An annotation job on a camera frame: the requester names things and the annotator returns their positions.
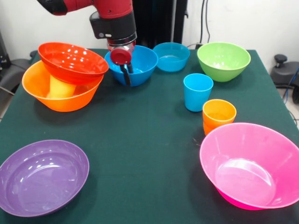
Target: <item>pink bowl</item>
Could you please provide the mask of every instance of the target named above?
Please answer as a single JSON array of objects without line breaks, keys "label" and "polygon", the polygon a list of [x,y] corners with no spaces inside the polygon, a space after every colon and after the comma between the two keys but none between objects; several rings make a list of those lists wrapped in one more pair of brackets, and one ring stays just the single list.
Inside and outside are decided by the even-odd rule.
[{"label": "pink bowl", "polygon": [[299,200],[299,148],[272,129],[220,126],[203,140],[199,159],[219,193],[239,208],[276,209]]}]

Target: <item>red bowl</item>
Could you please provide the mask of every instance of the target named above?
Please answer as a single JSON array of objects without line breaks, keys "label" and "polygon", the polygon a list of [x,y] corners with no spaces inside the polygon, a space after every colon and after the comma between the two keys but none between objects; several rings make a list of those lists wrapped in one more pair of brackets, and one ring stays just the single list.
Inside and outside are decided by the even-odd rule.
[{"label": "red bowl", "polygon": [[38,53],[51,75],[66,83],[92,83],[109,69],[100,55],[73,44],[44,43],[38,48]]}]

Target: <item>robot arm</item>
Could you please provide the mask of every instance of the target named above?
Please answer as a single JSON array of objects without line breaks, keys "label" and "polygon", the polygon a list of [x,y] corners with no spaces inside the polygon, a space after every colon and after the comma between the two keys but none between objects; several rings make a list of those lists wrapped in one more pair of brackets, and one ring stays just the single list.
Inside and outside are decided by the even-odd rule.
[{"label": "robot arm", "polygon": [[132,0],[38,0],[38,2],[54,15],[66,15],[87,6],[95,6],[97,12],[90,16],[94,35],[97,39],[107,39],[111,60],[121,67],[129,85],[125,65],[129,73],[133,73],[131,59],[137,39]]}]

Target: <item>blue cup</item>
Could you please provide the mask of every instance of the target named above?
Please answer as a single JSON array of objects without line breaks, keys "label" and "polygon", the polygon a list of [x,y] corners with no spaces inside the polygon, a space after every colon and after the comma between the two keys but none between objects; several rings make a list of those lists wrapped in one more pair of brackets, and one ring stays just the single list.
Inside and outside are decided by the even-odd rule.
[{"label": "blue cup", "polygon": [[159,57],[158,68],[167,72],[182,70],[190,57],[190,50],[179,43],[161,43],[153,50]]},{"label": "blue cup", "polygon": [[[114,64],[110,59],[111,53],[108,52],[105,60],[109,64],[109,69],[112,71],[113,77],[122,85],[127,85],[123,72],[119,65]],[[136,45],[132,53],[133,73],[129,73],[131,86],[138,86],[145,83],[153,74],[157,63],[157,54],[146,47]]]},{"label": "blue cup", "polygon": [[202,111],[214,85],[213,80],[204,74],[194,73],[186,76],[183,82],[185,107],[192,112]]}]

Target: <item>green bowl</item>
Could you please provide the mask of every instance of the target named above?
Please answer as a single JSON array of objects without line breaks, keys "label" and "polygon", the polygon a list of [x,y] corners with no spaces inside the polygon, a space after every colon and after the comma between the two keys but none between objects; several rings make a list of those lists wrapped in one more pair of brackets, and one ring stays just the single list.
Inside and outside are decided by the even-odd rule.
[{"label": "green bowl", "polygon": [[247,50],[225,42],[201,46],[197,57],[205,74],[218,82],[227,82],[237,77],[251,61]]}]

